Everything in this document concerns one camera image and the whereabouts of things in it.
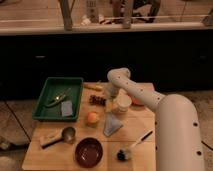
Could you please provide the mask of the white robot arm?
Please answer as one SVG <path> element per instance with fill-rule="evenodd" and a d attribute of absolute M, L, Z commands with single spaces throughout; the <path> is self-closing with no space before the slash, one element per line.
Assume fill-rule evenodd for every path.
<path fill-rule="evenodd" d="M 205 171 L 198 114 L 194 104 L 180 94 L 164 95 L 142 88 L 130 79 L 128 68 L 107 73 L 107 95 L 120 89 L 155 114 L 156 171 Z"/>

